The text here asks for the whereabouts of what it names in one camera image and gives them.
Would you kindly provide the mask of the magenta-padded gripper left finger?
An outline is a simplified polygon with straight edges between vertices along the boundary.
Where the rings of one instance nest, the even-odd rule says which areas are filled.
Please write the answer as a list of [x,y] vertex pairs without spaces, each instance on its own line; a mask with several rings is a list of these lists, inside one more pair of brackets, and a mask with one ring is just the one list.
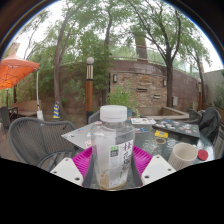
[[92,148],[88,148],[74,158],[64,158],[51,173],[76,185],[89,188],[92,182],[93,169]]

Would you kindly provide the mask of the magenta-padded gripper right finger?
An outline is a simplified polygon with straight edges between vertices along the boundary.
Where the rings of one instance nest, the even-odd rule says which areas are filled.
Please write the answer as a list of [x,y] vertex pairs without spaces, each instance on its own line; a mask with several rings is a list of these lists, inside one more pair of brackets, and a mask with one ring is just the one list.
[[161,156],[152,156],[135,146],[132,156],[132,173],[136,187],[148,185],[175,172],[175,169]]

